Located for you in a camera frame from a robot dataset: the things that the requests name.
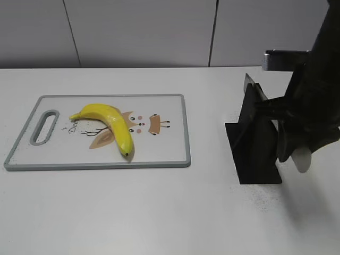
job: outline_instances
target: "banana stem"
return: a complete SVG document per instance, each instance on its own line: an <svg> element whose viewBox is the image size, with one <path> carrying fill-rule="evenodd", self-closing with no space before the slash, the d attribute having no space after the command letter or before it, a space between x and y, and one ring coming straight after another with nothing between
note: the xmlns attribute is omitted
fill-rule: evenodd
<svg viewBox="0 0 340 255"><path fill-rule="evenodd" d="M70 120L78 120L80 117L80 114L79 113L76 113L76 114L73 114L69 117Z"/></svg>

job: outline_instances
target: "white cutting board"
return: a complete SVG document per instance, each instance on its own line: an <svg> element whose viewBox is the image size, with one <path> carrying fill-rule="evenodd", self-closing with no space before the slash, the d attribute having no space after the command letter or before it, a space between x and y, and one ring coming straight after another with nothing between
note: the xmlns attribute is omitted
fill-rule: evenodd
<svg viewBox="0 0 340 255"><path fill-rule="evenodd" d="M69 116L83 106L94 103L111 105L123 114L134 143L130 161L122 157L112 133L104 129L106 126L102 122L79 120L73 123L69 120ZM41 145L33 145L32 134L43 113L50 110L59 113L50 137ZM34 171L187 167L190 163L182 95L42 96L5 167L8 171Z"/></svg>

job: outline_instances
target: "table surface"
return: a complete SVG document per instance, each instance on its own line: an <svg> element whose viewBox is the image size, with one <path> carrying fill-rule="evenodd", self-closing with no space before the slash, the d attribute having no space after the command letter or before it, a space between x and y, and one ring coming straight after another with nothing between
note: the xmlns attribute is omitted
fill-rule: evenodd
<svg viewBox="0 0 340 255"><path fill-rule="evenodd" d="M291 73L259 67L0 70L0 161L41 95L183 94L188 168L0 170L0 254L339 254L340 142L283 184L239 185L224 122L245 73L269 98Z"/></svg>

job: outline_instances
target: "yellow banana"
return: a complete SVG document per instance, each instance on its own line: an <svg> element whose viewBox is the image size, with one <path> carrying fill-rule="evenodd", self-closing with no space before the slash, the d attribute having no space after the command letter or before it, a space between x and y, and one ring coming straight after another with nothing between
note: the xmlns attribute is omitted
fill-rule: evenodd
<svg viewBox="0 0 340 255"><path fill-rule="evenodd" d="M133 141L126 122L118 109L104 104L90 104L79 113L70 116L70 120L91 118L104 122L113 132L121 154L128 156L133 149Z"/></svg>

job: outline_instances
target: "black metal stand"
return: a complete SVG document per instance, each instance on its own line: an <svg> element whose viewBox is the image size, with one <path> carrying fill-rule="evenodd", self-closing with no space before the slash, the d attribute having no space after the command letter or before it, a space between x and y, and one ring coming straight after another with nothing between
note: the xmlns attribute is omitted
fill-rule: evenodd
<svg viewBox="0 0 340 255"><path fill-rule="evenodd" d="M257 114L254 103L261 101L260 91L249 83L239 122L225 123L240 184L282 183L275 165L277 130Z"/></svg>

